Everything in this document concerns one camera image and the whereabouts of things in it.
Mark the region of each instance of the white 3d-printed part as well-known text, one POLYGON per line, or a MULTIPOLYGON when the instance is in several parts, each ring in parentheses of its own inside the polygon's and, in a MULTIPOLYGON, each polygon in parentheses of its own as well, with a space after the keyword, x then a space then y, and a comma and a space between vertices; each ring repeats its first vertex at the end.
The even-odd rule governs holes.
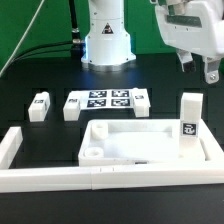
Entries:
POLYGON ((28 112, 31 122, 44 121, 50 107, 50 97, 48 92, 37 93, 28 112))

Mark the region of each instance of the white tray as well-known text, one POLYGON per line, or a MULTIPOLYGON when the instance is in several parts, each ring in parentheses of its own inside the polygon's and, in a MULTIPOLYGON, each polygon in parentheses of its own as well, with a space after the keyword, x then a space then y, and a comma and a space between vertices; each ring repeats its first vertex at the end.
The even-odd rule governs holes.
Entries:
POLYGON ((179 130, 180 120, 90 121, 79 152, 79 165, 189 163, 223 154, 202 120, 197 147, 182 149, 179 130))

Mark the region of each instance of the white cube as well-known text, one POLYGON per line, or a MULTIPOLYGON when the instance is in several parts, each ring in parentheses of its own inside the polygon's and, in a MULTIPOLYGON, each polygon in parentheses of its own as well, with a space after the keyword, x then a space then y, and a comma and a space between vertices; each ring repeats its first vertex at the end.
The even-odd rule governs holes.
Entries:
POLYGON ((150 101, 146 89, 132 90, 133 109, 136 117, 148 117, 150 101))
POLYGON ((50 96, 48 92, 37 93, 29 107, 29 117, 31 122, 44 121, 50 107, 50 96))
POLYGON ((72 91, 63 108, 65 121, 77 121, 80 114, 80 92, 72 91))

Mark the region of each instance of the cable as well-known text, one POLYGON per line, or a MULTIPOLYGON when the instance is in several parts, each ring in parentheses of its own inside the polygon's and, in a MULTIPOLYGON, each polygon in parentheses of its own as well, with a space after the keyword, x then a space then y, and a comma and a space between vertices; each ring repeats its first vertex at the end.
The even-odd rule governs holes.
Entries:
POLYGON ((40 5, 38 6, 37 11, 35 12, 35 14, 34 14, 32 20, 30 21, 30 24, 28 25, 26 31, 24 32, 24 34, 23 34, 21 40, 19 41, 19 43, 17 44, 17 46, 16 46, 15 50, 13 51, 12 55, 9 57, 8 61, 6 62, 6 64, 4 65, 4 67, 2 68, 2 70, 1 70, 1 72, 0 72, 0 78, 3 76, 5 70, 8 68, 8 65, 11 63, 11 61, 13 60, 13 58, 14 58, 14 56, 16 55, 17 51, 19 50, 20 46, 22 45, 23 41, 25 40, 27 34, 28 34, 29 31, 30 31, 30 28, 32 27, 34 21, 36 20, 36 18, 37 18, 37 16, 38 16, 38 14, 39 14, 39 12, 40 12, 40 10, 41 10, 43 4, 45 3, 45 1, 46 1, 46 0, 42 0, 41 3, 40 3, 40 5))
POLYGON ((43 45, 38 45, 36 47, 32 47, 29 48, 23 52, 21 52, 20 54, 18 54, 14 59, 12 59, 11 62, 15 61, 17 58, 20 58, 22 56, 26 56, 26 54, 31 53, 33 51, 36 50, 40 50, 40 49, 45 49, 45 48, 50 48, 50 47, 59 47, 59 46, 65 46, 65 45, 70 45, 72 44, 72 41, 64 41, 64 42, 58 42, 58 43, 51 43, 51 44, 43 44, 43 45))
POLYGON ((28 54, 28 55, 20 56, 20 57, 16 58, 14 61, 11 62, 11 64, 13 64, 14 62, 26 59, 27 57, 36 56, 36 55, 39 55, 39 54, 49 54, 49 53, 58 53, 58 52, 69 52, 69 51, 70 51, 70 49, 63 49, 63 50, 51 50, 51 51, 43 51, 43 52, 28 54))

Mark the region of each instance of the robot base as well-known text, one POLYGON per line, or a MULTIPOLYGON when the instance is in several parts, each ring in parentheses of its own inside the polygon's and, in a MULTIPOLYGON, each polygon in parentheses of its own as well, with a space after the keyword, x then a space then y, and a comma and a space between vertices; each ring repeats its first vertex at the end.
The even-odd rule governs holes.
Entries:
POLYGON ((92 63, 85 62, 85 56, 82 58, 82 67, 84 69, 90 69, 97 72, 117 72, 128 68, 130 65, 135 64, 136 56, 133 54, 132 58, 129 58, 127 62, 116 65, 96 65, 92 63))

